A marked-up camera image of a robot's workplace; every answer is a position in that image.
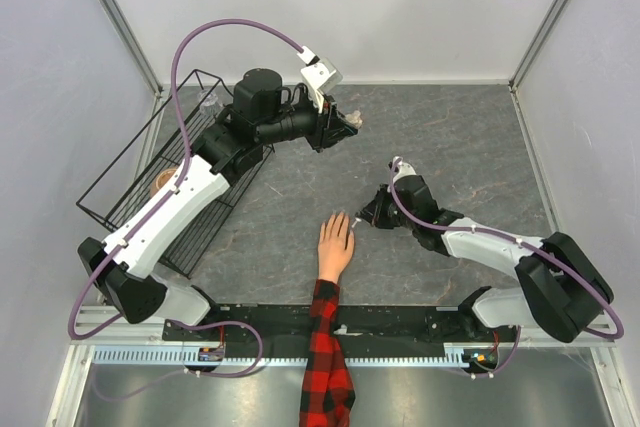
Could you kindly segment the mannequin hand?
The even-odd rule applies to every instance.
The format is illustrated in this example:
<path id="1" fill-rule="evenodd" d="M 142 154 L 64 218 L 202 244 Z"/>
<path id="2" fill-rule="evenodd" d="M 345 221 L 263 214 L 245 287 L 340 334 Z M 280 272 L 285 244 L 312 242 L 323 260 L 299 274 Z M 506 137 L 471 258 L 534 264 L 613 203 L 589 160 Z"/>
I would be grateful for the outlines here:
<path id="1" fill-rule="evenodd" d="M 318 278 L 337 284 L 355 250 L 355 235 L 345 212 L 332 214 L 321 225 L 318 254 Z"/>

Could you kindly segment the nail polish bottle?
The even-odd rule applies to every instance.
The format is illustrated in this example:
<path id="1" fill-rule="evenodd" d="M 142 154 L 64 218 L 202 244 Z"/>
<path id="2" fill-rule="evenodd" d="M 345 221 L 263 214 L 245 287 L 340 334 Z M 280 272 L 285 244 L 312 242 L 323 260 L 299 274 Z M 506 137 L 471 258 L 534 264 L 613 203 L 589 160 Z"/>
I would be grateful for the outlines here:
<path id="1" fill-rule="evenodd" d="M 355 110 L 344 116 L 345 120 L 356 129 L 360 129 L 363 124 L 362 114 L 360 110 Z"/>

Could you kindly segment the red plaid sleeve forearm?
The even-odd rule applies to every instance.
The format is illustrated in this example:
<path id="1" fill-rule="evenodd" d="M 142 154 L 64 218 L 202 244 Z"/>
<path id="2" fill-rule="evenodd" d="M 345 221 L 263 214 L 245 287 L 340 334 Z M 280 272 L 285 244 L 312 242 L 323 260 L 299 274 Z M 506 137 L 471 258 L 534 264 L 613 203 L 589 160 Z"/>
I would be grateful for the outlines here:
<path id="1" fill-rule="evenodd" d="M 311 340 L 303 377 L 299 425 L 349 426 L 356 401 L 352 377 L 337 335 L 339 286 L 317 280 L 310 307 Z"/>

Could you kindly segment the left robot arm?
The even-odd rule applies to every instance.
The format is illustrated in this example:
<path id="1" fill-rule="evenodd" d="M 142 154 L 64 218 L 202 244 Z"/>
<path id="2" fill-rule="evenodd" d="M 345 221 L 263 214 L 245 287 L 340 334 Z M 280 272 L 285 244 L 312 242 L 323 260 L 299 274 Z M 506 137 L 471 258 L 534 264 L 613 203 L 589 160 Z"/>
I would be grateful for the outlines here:
<path id="1" fill-rule="evenodd" d="M 328 61 L 301 70 L 284 86 L 270 69 L 246 72 L 231 103 L 190 145 L 188 154 L 144 206 L 105 239 L 86 238 L 78 254 L 97 289 L 131 324 L 159 315 L 175 319 L 198 340 L 219 329 L 219 316 L 195 287 L 157 273 L 161 256 L 191 222 L 264 158 L 267 147 L 305 139 L 321 152 L 354 136 L 330 90 L 342 79 Z"/>

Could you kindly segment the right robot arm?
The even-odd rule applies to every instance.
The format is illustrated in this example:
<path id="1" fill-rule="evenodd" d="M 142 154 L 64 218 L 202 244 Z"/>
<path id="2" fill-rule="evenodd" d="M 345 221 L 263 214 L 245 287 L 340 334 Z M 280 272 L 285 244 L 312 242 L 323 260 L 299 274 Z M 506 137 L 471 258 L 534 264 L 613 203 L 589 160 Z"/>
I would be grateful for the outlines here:
<path id="1" fill-rule="evenodd" d="M 497 270 L 518 283 L 512 289 L 483 288 L 458 315 L 467 339 L 493 328 L 535 324 L 550 337 L 571 343 L 608 311 L 614 294 L 573 238 L 518 237 L 475 223 L 440 207 L 424 179 L 410 174 L 379 187 L 357 214 L 378 229 L 406 228 L 425 249 Z"/>

